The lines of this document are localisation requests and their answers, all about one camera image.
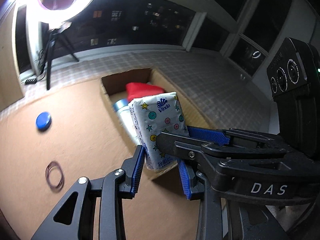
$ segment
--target tiled floor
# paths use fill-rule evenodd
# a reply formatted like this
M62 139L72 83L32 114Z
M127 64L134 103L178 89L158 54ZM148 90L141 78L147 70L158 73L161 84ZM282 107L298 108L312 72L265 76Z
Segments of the tiled floor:
M145 52L83 61L53 70L51 89L45 79L25 86L25 97L0 112L0 120L19 107L55 90L132 68L161 69L219 128L268 131L269 111L245 88L239 73L222 57L185 52Z

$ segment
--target bottle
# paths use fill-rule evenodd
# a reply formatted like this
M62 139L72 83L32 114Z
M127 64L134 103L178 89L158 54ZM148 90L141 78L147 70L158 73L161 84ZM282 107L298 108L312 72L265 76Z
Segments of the bottle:
M116 103L113 104L113 108L116 111L119 120L121 122L121 125L124 127L126 130L128 136L131 138L131 140L136 144L139 145L139 139L137 136L136 129L134 127L131 114L129 111L129 102L126 98L121 99L117 101Z

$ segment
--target black camera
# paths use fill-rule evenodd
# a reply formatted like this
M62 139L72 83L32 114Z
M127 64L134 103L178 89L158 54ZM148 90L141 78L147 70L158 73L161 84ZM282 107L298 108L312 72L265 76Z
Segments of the black camera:
M320 57L311 44L285 38L267 68L281 137L307 156L320 153Z

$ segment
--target cardboard box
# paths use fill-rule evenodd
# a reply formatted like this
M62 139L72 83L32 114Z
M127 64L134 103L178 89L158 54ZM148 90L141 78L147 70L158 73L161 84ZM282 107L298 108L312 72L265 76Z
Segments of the cardboard box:
M135 143L126 133L125 129L120 124L120 120L113 109L113 104L120 99L127 98L127 93L125 85L130 82L141 82L148 83L162 87L165 92L177 92L179 96L179 101L183 110L183 115L186 120L186 125L188 126L197 126L203 128L215 129L215 127L210 124L206 117L204 117L198 108L192 103L188 97L181 91L177 86L171 84L168 78L165 77L163 73L159 70L152 70L151 68L142 68L142 69L132 69L126 72L111 74L101 78L101 89L100 93L104 105L113 120L117 130L119 131L123 141L125 142L128 149L134 153L136 149ZM143 169L143 172L148 176L149 179L155 179L161 174L166 173L172 167L168 167L165 170L154 172L150 171L147 168Z

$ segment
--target red cloth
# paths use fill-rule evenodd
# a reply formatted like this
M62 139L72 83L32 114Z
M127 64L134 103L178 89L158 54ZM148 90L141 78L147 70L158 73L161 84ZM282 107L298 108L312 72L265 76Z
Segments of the red cloth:
M164 93L163 88L145 83L132 82L126 84L125 88L128 93L128 102L131 102L134 98L142 98Z

